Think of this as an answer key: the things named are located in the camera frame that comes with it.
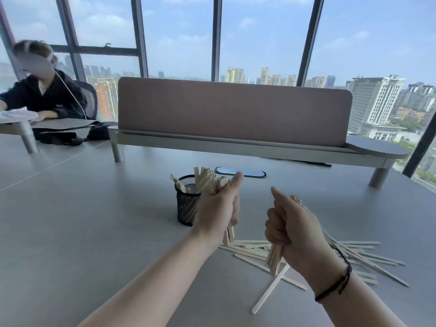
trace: black mesh pen holder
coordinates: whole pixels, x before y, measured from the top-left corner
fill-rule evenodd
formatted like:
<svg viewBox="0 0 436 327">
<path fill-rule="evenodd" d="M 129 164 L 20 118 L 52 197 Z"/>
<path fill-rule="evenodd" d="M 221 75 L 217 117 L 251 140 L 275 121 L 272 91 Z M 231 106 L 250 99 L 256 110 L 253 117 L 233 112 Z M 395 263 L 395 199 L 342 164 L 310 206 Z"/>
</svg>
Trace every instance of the black mesh pen holder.
<svg viewBox="0 0 436 327">
<path fill-rule="evenodd" d="M 186 188 L 189 188 L 190 192 L 195 192 L 195 176 L 193 174 L 183 176 L 179 180 Z M 177 219 L 183 225 L 192 226 L 197 216 L 201 194 L 186 194 L 178 190 L 175 185 L 174 188 L 177 192 Z"/>
</svg>

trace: black jacket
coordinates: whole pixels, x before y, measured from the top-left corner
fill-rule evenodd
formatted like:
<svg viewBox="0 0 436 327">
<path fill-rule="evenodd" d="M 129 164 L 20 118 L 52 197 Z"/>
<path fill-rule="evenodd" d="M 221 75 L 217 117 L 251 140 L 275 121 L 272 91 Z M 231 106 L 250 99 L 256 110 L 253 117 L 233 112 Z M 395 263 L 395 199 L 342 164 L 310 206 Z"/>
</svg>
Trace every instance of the black jacket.
<svg viewBox="0 0 436 327">
<path fill-rule="evenodd" d="M 88 103 L 79 86 L 64 72 L 57 69 L 56 72 L 86 110 Z M 54 76 L 52 84 L 44 95 L 41 95 L 39 90 L 38 78 L 31 74 L 26 79 L 16 82 L 6 93 L 0 94 L 0 100 L 6 102 L 8 110 L 27 107 L 28 110 L 35 112 L 54 111 L 59 118 L 84 119 L 82 109 L 57 75 Z"/>
</svg>

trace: left hand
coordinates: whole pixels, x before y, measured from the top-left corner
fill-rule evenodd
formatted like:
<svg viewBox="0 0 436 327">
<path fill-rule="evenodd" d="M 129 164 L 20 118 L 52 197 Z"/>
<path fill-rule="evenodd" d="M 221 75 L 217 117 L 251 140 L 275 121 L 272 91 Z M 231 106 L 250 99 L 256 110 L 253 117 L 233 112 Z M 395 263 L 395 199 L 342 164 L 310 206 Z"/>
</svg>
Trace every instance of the left hand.
<svg viewBox="0 0 436 327">
<path fill-rule="evenodd" d="M 226 228 L 238 223 L 239 188 L 243 174 L 237 172 L 232 180 L 219 193 L 211 187 L 201 192 L 197 217 L 192 233 L 210 245 L 213 252 L 220 244 Z"/>
<path fill-rule="evenodd" d="M 38 121 L 43 121 L 44 119 L 47 118 L 47 115 L 45 113 L 45 111 L 39 111 L 38 112 L 38 117 L 36 117 L 35 119 L 32 119 L 30 121 L 30 124 L 34 125 L 36 124 Z"/>
</svg>

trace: brown partition panel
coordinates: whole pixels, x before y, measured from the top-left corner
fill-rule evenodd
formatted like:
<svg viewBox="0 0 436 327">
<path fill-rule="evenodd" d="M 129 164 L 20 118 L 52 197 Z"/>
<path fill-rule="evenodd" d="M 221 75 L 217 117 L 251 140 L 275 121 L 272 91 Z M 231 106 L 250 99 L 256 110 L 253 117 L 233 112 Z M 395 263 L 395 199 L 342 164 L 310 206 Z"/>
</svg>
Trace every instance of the brown partition panel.
<svg viewBox="0 0 436 327">
<path fill-rule="evenodd" d="M 135 131 L 343 146 L 346 90 L 123 77 L 119 128 Z"/>
</svg>

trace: sky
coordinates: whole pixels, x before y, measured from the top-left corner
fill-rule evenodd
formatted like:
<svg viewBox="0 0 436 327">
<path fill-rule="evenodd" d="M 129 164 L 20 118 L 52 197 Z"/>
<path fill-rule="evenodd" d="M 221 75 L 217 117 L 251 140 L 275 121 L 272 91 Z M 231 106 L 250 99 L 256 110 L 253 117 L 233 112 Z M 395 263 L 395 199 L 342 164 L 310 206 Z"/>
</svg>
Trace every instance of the sky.
<svg viewBox="0 0 436 327">
<path fill-rule="evenodd" d="M 16 40 L 65 44 L 55 0 L 2 0 Z M 69 0 L 79 44 L 135 48 L 130 0 Z M 220 74 L 298 74 L 313 0 L 223 0 Z M 436 84 L 436 0 L 325 0 L 308 78 L 398 74 Z M 149 74 L 210 79 L 213 0 L 142 0 Z M 0 60 L 7 57 L 0 50 Z M 139 73 L 136 57 L 84 55 Z"/>
</svg>

